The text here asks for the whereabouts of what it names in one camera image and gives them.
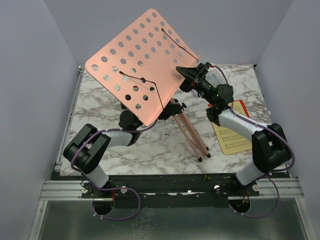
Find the pink perforated music stand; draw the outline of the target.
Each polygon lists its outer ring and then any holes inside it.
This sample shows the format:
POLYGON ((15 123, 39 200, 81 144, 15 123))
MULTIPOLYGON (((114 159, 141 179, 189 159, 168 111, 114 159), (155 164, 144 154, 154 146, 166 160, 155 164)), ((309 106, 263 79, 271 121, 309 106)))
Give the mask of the pink perforated music stand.
POLYGON ((148 9, 85 62, 86 71, 145 125, 151 125, 194 67, 192 51, 161 14, 148 9))

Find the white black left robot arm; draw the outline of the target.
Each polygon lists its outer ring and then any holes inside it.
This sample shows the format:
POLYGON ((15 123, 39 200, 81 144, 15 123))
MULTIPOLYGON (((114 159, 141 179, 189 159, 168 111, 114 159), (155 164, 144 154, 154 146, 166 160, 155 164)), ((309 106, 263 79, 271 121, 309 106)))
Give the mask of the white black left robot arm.
POLYGON ((85 124, 63 150, 63 157, 71 168, 83 174, 94 184, 93 191, 101 198, 111 191, 109 176, 100 166, 108 148, 131 146, 141 135, 137 129, 143 123, 130 110, 124 110, 119 117, 119 128, 99 130, 90 123, 85 124))

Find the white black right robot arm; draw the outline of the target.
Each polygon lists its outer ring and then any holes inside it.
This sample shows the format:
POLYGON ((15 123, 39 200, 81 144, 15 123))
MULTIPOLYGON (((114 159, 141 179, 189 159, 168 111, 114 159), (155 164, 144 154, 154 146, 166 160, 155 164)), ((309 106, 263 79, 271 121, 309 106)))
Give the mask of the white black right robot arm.
POLYGON ((239 170, 235 174, 236 180, 230 183, 230 191, 241 196, 247 192, 248 184, 272 171, 279 172, 279 166, 288 161, 294 164, 295 154, 279 124, 261 123, 234 110, 233 87, 228 82, 212 84, 209 81, 213 76, 212 68, 213 65, 207 62, 175 69, 184 78, 180 89, 186 93, 195 90, 209 104, 206 115, 210 122, 251 142, 252 162, 239 170))

